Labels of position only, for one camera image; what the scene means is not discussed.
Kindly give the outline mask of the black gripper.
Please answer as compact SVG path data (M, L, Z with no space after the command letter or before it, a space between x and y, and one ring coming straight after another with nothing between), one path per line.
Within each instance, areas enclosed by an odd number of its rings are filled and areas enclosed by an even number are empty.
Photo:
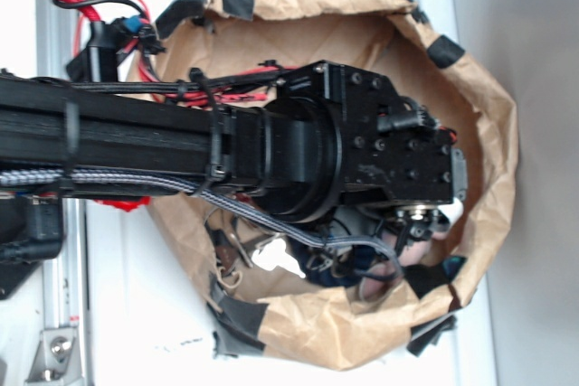
M276 98L276 192L284 221L338 207L377 212L414 239L460 217L467 169L451 130L384 75L320 61L285 73Z

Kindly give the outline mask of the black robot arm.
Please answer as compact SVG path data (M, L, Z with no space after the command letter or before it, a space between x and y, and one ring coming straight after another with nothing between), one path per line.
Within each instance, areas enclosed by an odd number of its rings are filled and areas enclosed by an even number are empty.
M266 86L262 108L217 103L219 88ZM317 61L209 80L186 90L212 105L141 100L146 83L1 79L1 188L127 199L177 192L241 193L274 220L318 221L367 207L395 222L430 217L467 196L454 132L384 75Z

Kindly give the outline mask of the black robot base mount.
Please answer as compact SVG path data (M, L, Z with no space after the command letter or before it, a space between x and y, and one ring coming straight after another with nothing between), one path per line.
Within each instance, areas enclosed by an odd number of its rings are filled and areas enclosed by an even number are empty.
M62 203L17 196L1 201L1 298L12 296L64 240Z

